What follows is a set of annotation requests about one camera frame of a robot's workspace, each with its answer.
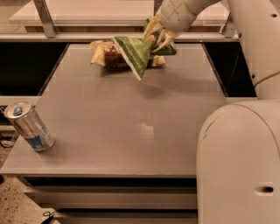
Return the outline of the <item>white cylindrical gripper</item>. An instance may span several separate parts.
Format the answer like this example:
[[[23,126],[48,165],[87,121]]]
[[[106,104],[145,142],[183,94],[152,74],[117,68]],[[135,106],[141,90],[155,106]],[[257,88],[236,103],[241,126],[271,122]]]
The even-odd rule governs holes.
[[[197,16],[185,0],[164,0],[159,11],[150,19],[143,33],[143,39],[154,38],[152,53],[162,50],[175,38],[174,32],[185,32]]]

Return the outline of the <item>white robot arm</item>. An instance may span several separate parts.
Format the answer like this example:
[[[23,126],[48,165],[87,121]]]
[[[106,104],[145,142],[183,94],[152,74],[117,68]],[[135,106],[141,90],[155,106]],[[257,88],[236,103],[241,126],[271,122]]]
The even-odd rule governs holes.
[[[215,110],[197,146],[198,224],[280,224],[279,0],[227,0],[257,97]]]

